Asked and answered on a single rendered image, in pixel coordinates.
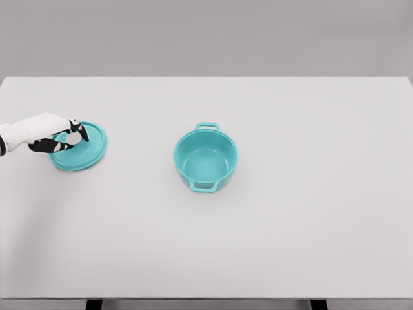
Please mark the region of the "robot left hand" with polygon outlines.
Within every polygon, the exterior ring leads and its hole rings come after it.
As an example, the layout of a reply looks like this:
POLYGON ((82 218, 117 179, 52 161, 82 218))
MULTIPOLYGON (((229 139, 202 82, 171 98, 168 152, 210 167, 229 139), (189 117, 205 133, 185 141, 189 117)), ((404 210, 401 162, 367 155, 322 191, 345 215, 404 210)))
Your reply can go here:
POLYGON ((74 119, 64 118, 51 113, 40 114, 23 120, 24 142, 33 152, 55 153, 72 149, 74 145, 52 139, 52 136, 65 132, 78 132, 82 139, 89 142, 84 125, 74 119))

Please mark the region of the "teal pot lid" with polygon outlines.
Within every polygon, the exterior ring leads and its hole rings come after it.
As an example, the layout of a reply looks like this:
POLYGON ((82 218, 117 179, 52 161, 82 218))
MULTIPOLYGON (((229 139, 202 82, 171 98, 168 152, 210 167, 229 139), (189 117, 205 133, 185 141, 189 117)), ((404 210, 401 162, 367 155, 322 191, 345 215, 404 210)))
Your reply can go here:
POLYGON ((89 141, 82 139, 72 149, 48 154, 48 159, 56 168, 64 171, 80 171, 96 164, 104 155, 108 138, 98 125, 82 122, 89 141))

